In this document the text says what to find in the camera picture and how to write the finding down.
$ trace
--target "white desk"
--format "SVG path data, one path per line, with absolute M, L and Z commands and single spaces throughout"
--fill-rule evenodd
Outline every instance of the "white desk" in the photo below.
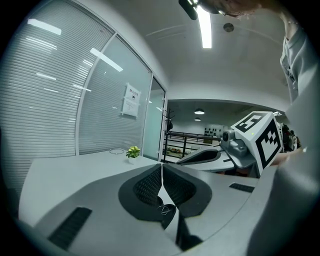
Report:
M 35 159 L 23 184 L 19 219 L 34 227 L 49 210 L 83 186 L 102 178 L 154 164 L 159 162 L 142 156 L 136 164 L 131 164 L 125 152 L 111 154 L 109 151 Z M 159 197 L 165 204 L 173 204 L 163 186 Z

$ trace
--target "white ceiling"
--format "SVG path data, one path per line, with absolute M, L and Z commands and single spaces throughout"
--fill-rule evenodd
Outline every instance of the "white ceiling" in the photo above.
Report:
M 280 66 L 284 26 L 269 11 L 241 18 L 211 14 L 212 49 L 203 49 L 199 22 L 188 17 L 178 0 L 106 1 L 145 38 L 169 78 L 191 64 L 245 67 L 286 83 Z M 235 27 L 231 33 L 223 30 L 228 22 Z
M 168 109 L 173 112 L 174 121 L 193 122 L 200 118 L 202 122 L 215 125 L 231 126 L 250 114 L 252 111 L 273 111 L 260 106 L 246 105 L 242 103 L 213 102 L 213 101 L 190 101 L 169 100 Z M 203 109 L 204 114 L 195 114 L 197 108 Z M 280 123 L 288 123 L 286 116 L 282 113 L 276 117 Z

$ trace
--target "person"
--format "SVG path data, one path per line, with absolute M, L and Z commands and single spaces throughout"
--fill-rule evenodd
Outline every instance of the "person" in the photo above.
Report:
M 299 22 L 277 0 L 200 0 L 199 2 L 232 17 L 250 15 L 258 9 L 268 9 L 276 13 L 283 21 L 285 29 L 280 64 L 287 80 L 291 103 L 308 85 L 320 85 L 320 61 L 314 47 Z M 288 157 L 302 151 L 302 148 L 298 148 L 292 152 L 279 153 L 271 165 L 279 165 Z

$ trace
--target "black railing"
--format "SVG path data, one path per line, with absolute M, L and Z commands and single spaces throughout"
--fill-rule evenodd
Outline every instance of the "black railing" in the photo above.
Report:
M 162 151 L 162 154 L 164 155 L 163 157 L 164 163 L 166 162 L 166 156 L 181 159 L 188 154 L 186 153 L 186 149 L 196 150 L 194 148 L 187 147 L 187 143 L 193 144 L 193 145 L 199 145 L 199 146 L 209 146 L 209 145 L 212 145 L 213 141 L 220 141 L 220 138 L 216 138 L 210 135 L 207 136 L 207 135 L 186 133 L 186 132 L 164 131 L 164 135 L 166 135 L 166 138 L 167 138 L 164 144 L 164 149 Z M 183 146 L 172 145 L 170 144 L 170 142 L 183 143 Z M 175 148 L 168 150 L 168 146 L 175 147 Z

